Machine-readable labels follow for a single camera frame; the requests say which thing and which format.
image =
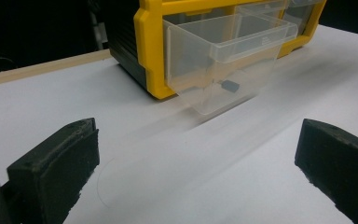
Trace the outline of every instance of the white tabletop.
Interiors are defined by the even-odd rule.
[[[294,159],[305,118],[358,136],[358,35],[319,26],[261,94],[213,119],[153,99],[114,59],[0,84],[0,183],[91,117],[101,164],[65,223],[351,223]]]

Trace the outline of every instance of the yellow frame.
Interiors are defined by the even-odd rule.
[[[165,82],[164,36],[162,17],[179,13],[200,14],[213,8],[225,7],[229,14],[235,6],[262,2],[263,0],[140,0],[140,8],[134,16],[138,62],[146,71],[147,90],[156,98],[163,99],[174,94]],[[303,35],[282,45],[279,57],[289,54],[310,42],[326,0],[316,4]]]

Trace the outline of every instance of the table surface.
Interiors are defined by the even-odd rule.
[[[0,184],[91,117],[101,164],[65,223],[351,223],[294,159],[303,119],[358,136],[358,35],[319,26],[262,93],[212,119],[153,99],[113,58],[0,84]]]

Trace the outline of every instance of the dark background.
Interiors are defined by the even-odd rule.
[[[97,50],[90,18],[95,3],[0,0],[0,71]],[[358,2],[328,0],[320,24],[358,34]]]

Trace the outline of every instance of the yellow and black storage box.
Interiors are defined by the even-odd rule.
[[[201,114],[257,94],[307,44],[326,0],[102,0],[112,56],[158,99]]]

